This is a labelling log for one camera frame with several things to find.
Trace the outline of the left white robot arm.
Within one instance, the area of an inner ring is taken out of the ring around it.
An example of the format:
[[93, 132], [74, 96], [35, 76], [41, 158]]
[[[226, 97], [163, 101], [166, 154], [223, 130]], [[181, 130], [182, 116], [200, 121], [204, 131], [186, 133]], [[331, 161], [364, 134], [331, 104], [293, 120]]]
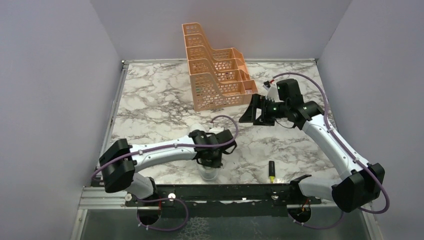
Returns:
[[236, 147], [235, 137], [228, 129], [219, 133], [195, 129], [178, 139], [146, 145], [131, 145], [122, 138], [101, 155], [99, 171], [106, 193], [126, 191], [149, 206], [157, 200], [156, 184], [140, 171], [175, 161], [196, 161], [218, 169], [222, 156], [231, 154]]

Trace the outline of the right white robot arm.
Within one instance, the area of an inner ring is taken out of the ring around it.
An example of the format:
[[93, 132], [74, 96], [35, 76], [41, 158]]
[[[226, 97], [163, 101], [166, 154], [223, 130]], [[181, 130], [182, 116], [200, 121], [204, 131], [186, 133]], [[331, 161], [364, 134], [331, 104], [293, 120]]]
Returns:
[[390, 198], [382, 184], [384, 168], [379, 163], [370, 164], [355, 152], [331, 128], [325, 111], [316, 102], [304, 102], [301, 94], [281, 97], [279, 102], [254, 94], [239, 122], [274, 126], [276, 120], [281, 118], [286, 118], [305, 132], [324, 152], [339, 174], [338, 180], [309, 175], [292, 180], [295, 186], [288, 190], [292, 202], [300, 204], [308, 197], [318, 197], [332, 201], [343, 212], [350, 213], [383, 195], [385, 207], [372, 213], [382, 214], [389, 209]]

